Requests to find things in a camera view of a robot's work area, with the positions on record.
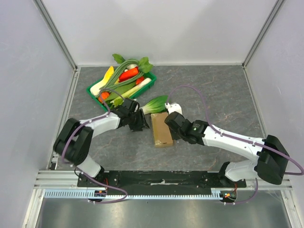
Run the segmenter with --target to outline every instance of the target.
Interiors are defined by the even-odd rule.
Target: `white wall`
[[[43,0],[78,65],[241,63],[276,0]]]
[[[304,166],[304,1],[285,1],[247,72],[266,132]],[[289,171],[299,172],[289,164]],[[304,178],[291,177],[304,212]]]
[[[72,69],[32,0],[0,6],[0,227],[20,228]]]

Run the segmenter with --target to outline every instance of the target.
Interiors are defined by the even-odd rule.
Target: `plastic basket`
[[[151,72],[149,72],[149,73],[147,73],[147,74],[144,74],[144,77],[145,78],[150,78],[151,79],[151,81],[148,83],[148,84],[146,84],[143,88],[141,88],[140,90],[138,90],[134,95],[132,95],[130,98],[131,99],[134,99],[134,98],[137,98],[137,97],[139,97],[141,94],[143,94],[145,91],[147,91],[149,88],[151,88],[153,85],[154,85],[154,83],[155,83],[155,81],[156,81],[156,76],[154,75],[154,74],[152,74]],[[97,100],[97,98],[93,95],[93,94],[91,94],[91,92],[90,92],[90,89],[91,89],[91,87],[92,86],[94,86],[95,84],[97,84],[98,82],[100,82],[101,80],[103,79],[103,77],[100,79],[100,80],[98,80],[97,82],[94,82],[93,84],[91,84],[87,89],[86,89],[86,92],[91,96],[91,98],[93,98],[105,111],[107,111],[107,109],[106,109],[106,107],[102,104],[102,103],[100,103],[98,100]]]

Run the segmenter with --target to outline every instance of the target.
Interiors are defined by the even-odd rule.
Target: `gray tabletop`
[[[83,67],[80,71],[70,117],[92,118],[104,113],[86,93],[86,88],[100,79],[108,67]],[[211,121],[218,127],[254,137],[262,137],[257,114],[241,66],[156,66],[155,85],[138,97],[141,105],[152,98],[168,95],[179,85],[192,85],[206,97]],[[172,101],[181,105],[190,121],[205,119],[199,96],[181,88]],[[146,119],[151,125],[149,115]],[[89,154],[106,170],[209,170],[218,171],[224,162],[238,162],[243,157],[223,149],[190,145],[182,140],[174,146],[155,148],[152,128],[131,132],[128,127],[105,132],[92,140]],[[57,169],[72,169],[58,162]]]

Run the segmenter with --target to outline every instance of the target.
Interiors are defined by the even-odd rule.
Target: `black mounting plate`
[[[231,186],[224,186],[219,181],[218,172],[208,171],[105,171],[98,181],[106,183],[106,180],[110,186],[124,189],[130,195],[209,195],[211,188],[235,187],[234,183]],[[159,184],[162,181],[171,184]],[[82,174],[79,175],[77,186],[100,187]],[[238,181],[237,187],[245,188],[246,181]],[[108,189],[107,194],[122,193]]]

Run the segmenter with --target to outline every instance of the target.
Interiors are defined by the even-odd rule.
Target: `brown box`
[[[173,146],[173,140],[165,119],[168,113],[156,113],[151,114],[154,145],[155,147],[162,148],[167,146]]]

